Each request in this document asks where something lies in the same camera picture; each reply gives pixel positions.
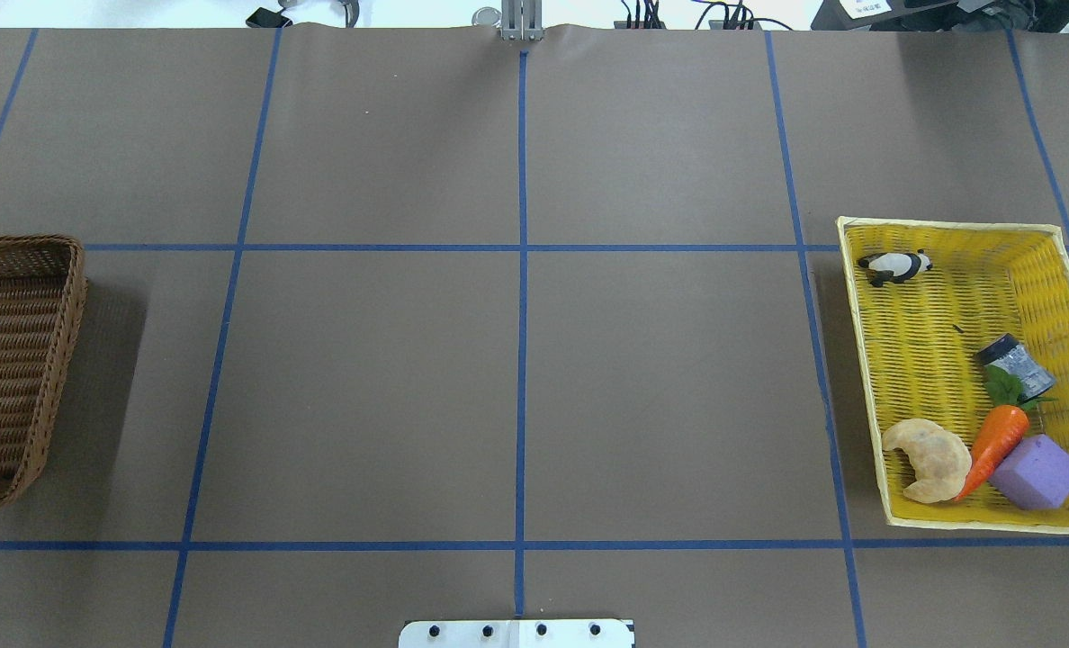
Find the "yellow woven basket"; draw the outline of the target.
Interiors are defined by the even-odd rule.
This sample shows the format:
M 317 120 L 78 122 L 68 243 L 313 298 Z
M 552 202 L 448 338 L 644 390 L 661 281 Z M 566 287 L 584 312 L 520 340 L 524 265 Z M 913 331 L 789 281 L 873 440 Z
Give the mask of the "yellow woven basket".
M 1021 511 L 992 485 L 958 503 L 903 496 L 909 461 L 883 448 L 904 419 L 938 422 L 971 443 L 991 408 L 975 353 L 1011 333 L 1057 379 L 1029 414 L 1031 429 L 1069 452 L 1069 256 L 1062 227 L 842 216 L 836 220 L 885 521 L 897 527 L 1069 535 L 1069 498 Z M 867 254 L 924 249 L 933 269 L 876 288 Z

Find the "brown wicker basket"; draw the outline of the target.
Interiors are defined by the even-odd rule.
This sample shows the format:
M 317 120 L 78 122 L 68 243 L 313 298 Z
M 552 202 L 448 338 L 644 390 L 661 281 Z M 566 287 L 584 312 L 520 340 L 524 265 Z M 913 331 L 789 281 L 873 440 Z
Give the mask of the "brown wicker basket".
M 87 286 L 77 238 L 0 237 L 0 506 L 48 463 Z

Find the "white mounting plate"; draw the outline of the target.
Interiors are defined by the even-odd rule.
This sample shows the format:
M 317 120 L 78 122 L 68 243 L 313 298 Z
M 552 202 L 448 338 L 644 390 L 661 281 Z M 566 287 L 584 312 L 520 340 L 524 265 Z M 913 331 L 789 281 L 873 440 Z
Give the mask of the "white mounting plate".
M 616 618 L 418 620 L 399 647 L 634 647 L 633 622 Z

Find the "panda toy figure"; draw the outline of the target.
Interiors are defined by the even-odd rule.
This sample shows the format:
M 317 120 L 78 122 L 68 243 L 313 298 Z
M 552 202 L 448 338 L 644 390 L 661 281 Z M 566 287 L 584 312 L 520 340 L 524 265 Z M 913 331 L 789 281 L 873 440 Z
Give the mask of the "panda toy figure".
M 867 274 L 876 288 L 885 284 L 903 284 L 914 276 L 933 269 L 933 262 L 924 249 L 914 253 L 867 254 L 857 259 L 857 266 Z

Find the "croissant toy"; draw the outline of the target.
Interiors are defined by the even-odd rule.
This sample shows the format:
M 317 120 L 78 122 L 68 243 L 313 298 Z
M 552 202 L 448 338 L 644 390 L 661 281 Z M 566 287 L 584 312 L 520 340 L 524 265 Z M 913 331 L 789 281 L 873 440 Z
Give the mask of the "croissant toy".
M 926 418 L 909 418 L 883 434 L 883 448 L 904 452 L 914 481 L 903 496 L 921 504 L 952 500 L 966 484 L 972 459 L 963 439 Z

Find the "small dark jar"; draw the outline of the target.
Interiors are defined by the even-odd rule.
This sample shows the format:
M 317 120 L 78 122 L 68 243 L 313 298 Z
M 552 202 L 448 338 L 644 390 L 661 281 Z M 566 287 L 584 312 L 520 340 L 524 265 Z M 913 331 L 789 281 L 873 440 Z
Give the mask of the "small dark jar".
M 1011 333 L 1004 333 L 992 343 L 980 348 L 975 353 L 975 361 L 983 367 L 987 379 L 1000 382 L 1004 394 L 1013 390 L 1013 382 L 1019 383 L 1019 394 L 1014 397 L 1017 403 L 1040 399 L 1057 383 L 1057 379 Z

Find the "orange carrot toy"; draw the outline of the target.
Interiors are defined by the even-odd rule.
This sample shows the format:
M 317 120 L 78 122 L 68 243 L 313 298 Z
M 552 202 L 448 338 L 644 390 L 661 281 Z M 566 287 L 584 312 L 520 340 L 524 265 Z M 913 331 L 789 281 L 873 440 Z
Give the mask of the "orange carrot toy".
M 987 483 L 1002 461 L 1011 454 L 1029 431 L 1029 412 L 1041 403 L 1056 400 L 1044 395 L 1024 399 L 1021 397 L 1020 377 L 994 365 L 983 366 L 983 389 L 993 406 L 972 443 L 972 464 L 961 491 L 952 498 L 955 503 Z

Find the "purple foam block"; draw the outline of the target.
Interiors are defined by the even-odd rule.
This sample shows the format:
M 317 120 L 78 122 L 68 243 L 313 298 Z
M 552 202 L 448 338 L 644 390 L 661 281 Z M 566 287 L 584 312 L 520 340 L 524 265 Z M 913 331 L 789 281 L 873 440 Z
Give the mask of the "purple foam block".
M 1069 498 L 1069 452 L 1048 435 L 1021 439 L 990 484 L 1021 511 L 1053 511 Z

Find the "aluminium frame post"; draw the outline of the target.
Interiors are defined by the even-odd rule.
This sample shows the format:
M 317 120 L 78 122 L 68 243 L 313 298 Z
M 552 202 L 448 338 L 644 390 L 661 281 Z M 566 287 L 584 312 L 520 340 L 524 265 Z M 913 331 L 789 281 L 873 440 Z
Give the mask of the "aluminium frame post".
M 501 1 L 499 33 L 503 41 L 541 41 L 545 37 L 543 1 Z

